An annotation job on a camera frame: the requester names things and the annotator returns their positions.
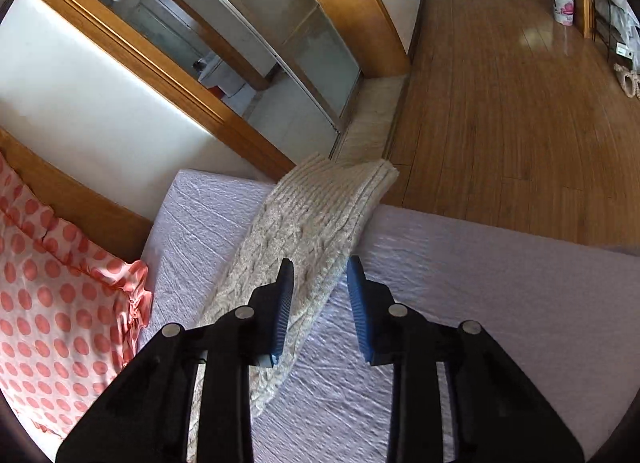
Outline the cream cable-knit sweater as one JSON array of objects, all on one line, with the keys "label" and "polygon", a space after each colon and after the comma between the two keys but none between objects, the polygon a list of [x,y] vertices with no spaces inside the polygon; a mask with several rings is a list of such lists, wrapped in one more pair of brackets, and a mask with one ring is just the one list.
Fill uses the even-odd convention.
[{"label": "cream cable-knit sweater", "polygon": [[204,301],[198,322],[209,324],[273,280],[282,259],[294,265],[291,315],[283,353],[272,369],[253,369],[250,417],[259,454],[288,425],[281,389],[307,345],[347,260],[382,197],[398,177],[387,160],[336,163],[315,154],[286,174],[262,201],[231,261]]}]

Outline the lavender bed sheet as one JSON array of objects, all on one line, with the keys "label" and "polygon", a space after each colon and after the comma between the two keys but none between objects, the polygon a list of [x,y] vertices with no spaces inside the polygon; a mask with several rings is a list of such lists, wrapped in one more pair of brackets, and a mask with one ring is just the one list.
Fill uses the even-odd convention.
[{"label": "lavender bed sheet", "polygon": [[[197,171],[169,187],[142,257],[154,295],[151,339],[193,327],[270,186]],[[479,322],[593,455],[639,388],[639,260],[393,206],[356,249],[366,275],[436,323]],[[382,462],[393,371],[359,351],[339,284],[277,396],[252,423],[259,462]]]}]

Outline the pink polka dot pillow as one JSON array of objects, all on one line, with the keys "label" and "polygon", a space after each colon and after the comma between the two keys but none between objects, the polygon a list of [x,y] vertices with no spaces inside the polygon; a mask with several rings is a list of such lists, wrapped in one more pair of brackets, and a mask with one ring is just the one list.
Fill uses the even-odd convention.
[{"label": "pink polka dot pillow", "polygon": [[72,430],[138,351],[147,276],[1,165],[1,391],[19,417],[58,437]]}]

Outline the wooden bed headboard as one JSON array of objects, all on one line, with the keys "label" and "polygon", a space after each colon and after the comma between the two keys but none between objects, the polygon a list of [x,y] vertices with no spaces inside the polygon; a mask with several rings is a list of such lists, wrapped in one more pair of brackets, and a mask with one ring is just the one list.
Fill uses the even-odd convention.
[{"label": "wooden bed headboard", "polygon": [[153,223],[89,189],[42,160],[4,128],[1,153],[37,199],[98,246],[127,263],[141,257]]}]

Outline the white pink container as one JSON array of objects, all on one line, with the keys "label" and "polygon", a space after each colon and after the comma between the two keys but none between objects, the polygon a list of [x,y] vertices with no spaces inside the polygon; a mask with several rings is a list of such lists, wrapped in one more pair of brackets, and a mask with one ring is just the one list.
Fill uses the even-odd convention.
[{"label": "white pink container", "polygon": [[565,27],[571,27],[574,22],[575,1],[553,0],[554,20]]}]

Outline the sliding glass door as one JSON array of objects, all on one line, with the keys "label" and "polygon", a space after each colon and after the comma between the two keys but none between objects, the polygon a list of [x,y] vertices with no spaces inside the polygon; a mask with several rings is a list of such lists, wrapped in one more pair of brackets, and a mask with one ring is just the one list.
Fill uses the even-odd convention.
[{"label": "sliding glass door", "polygon": [[218,0],[269,50],[331,123],[344,131],[360,67],[317,0]]}]

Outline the wooden door frame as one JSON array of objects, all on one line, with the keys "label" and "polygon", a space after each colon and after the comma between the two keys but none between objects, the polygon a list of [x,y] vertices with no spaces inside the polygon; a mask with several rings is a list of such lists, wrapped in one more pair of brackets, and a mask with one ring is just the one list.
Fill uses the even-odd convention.
[{"label": "wooden door frame", "polygon": [[[344,131],[334,130],[255,35],[218,0],[45,0],[154,90],[270,179],[311,153],[336,156],[361,82],[390,78],[410,62],[381,0],[317,0],[360,67]],[[223,101],[193,64],[214,53],[256,90]]]}]

